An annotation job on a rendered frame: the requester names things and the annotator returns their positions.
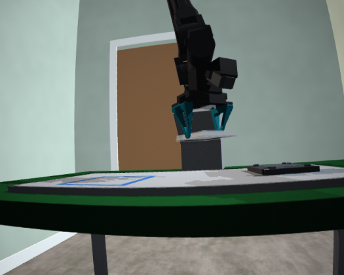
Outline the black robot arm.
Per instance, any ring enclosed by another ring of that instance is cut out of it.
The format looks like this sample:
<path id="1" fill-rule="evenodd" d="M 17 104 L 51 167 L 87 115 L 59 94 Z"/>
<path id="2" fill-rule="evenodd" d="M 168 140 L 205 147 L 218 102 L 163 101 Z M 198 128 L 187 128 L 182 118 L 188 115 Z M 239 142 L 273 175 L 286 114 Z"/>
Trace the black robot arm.
<path id="1" fill-rule="evenodd" d="M 222 57 L 212 61 L 216 44 L 210 25 L 204 23 L 190 0 L 167 0 L 167 3 L 178 44 L 178 57 L 174 61 L 184 92 L 222 93 L 222 88 L 233 89 L 238 77 L 237 61 Z"/>

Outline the white well plate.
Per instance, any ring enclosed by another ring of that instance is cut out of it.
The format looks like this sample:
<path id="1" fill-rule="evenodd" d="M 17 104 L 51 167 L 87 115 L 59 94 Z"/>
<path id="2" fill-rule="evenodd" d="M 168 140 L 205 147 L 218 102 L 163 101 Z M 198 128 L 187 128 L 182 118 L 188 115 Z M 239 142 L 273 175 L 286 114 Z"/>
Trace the white well plate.
<path id="1" fill-rule="evenodd" d="M 185 134 L 176 136 L 178 141 L 209 141 L 214 139 L 238 137 L 237 130 L 202 130 L 192 132 L 191 137 L 186 139 Z"/>

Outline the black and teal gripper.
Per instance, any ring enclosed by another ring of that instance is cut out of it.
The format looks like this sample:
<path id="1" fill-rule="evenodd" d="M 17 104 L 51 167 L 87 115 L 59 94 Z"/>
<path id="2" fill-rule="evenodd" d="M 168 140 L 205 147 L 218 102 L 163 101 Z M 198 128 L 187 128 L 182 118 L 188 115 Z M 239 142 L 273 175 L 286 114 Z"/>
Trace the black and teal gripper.
<path id="1" fill-rule="evenodd" d="M 227 93 L 220 92 L 206 92 L 198 90 L 188 90 L 183 94 L 177 96 L 177 103 L 172 105 L 172 112 L 180 123 L 186 139 L 191 137 L 191 125 L 193 108 L 201 108 L 202 105 L 215 105 L 215 109 L 211 109 L 212 119 L 215 130 L 224 130 L 228 118 L 233 110 L 233 102 L 226 101 Z M 203 103 L 202 103 L 203 102 Z M 185 115 L 185 121 L 183 118 Z M 221 127 L 220 114 L 223 113 Z"/>

